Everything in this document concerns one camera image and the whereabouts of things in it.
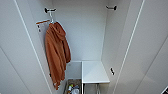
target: white door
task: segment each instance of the white door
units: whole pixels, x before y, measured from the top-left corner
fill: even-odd
[[[157,66],[153,65],[157,55],[162,48],[167,36],[168,36],[168,0],[144,0],[142,8],[139,11],[140,15],[137,18],[137,24],[133,30],[134,35],[129,47],[124,67],[122,69],[120,78],[118,80],[114,94],[159,94],[159,93],[148,93],[149,90],[155,88],[146,89],[146,92],[142,91],[142,87],[146,86],[144,79],[146,73],[151,71],[149,74],[154,76],[154,68]],[[163,72],[165,69],[164,63],[159,65],[160,68],[158,73]],[[156,78],[155,83],[162,85],[166,79]]]
[[[30,94],[1,48],[0,60],[0,93]]]

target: wall hook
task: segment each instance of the wall hook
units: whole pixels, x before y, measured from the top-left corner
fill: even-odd
[[[56,11],[56,9],[47,9],[47,8],[45,8],[44,11],[45,11],[45,13],[47,13],[48,11]]]
[[[116,10],[116,9],[117,9],[117,6],[114,6],[113,8],[106,6],[106,8],[107,8],[107,9],[114,9],[114,10]]]

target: white wall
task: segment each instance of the white wall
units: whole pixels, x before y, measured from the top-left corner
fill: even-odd
[[[72,61],[101,60],[107,0],[54,0],[56,21],[65,29]]]

